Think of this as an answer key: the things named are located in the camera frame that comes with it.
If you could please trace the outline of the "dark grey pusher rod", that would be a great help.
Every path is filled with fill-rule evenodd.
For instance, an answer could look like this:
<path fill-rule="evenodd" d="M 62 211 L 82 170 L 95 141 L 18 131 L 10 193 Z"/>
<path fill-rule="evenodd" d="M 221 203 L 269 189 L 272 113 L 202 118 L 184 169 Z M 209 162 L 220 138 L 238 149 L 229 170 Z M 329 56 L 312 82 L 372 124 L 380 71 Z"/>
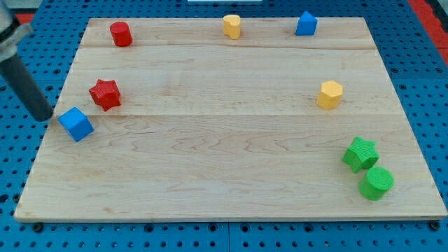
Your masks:
<path fill-rule="evenodd" d="M 1 62 L 1 76 L 36 121 L 53 116 L 53 107 L 17 54 Z"/>

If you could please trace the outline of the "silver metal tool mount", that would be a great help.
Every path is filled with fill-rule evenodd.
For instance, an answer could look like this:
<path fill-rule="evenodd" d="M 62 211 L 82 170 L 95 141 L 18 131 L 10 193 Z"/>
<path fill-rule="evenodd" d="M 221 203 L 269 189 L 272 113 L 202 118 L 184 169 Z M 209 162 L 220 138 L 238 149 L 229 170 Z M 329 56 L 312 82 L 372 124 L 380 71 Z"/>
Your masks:
<path fill-rule="evenodd" d="M 18 57 L 18 43 L 34 31 L 29 23 L 21 24 L 16 15 L 1 0 L 1 62 Z"/>

